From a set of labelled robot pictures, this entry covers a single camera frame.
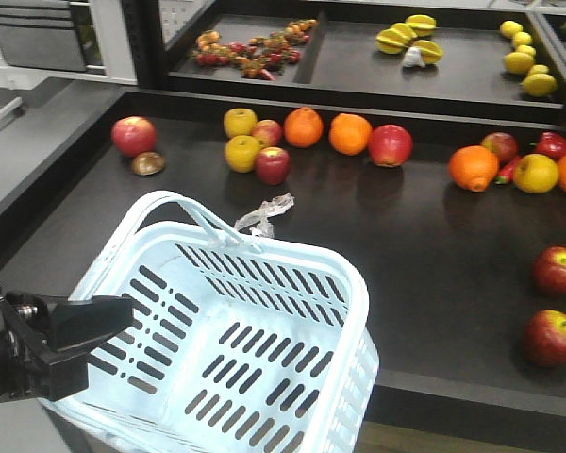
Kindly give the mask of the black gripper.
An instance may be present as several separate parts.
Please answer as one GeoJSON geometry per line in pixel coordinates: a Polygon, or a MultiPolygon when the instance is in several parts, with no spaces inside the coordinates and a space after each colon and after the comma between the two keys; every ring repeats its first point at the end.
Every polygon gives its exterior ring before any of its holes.
{"type": "Polygon", "coordinates": [[[88,352],[129,328],[133,300],[87,300],[3,291],[0,283],[0,403],[59,401],[88,388],[88,352]]]}

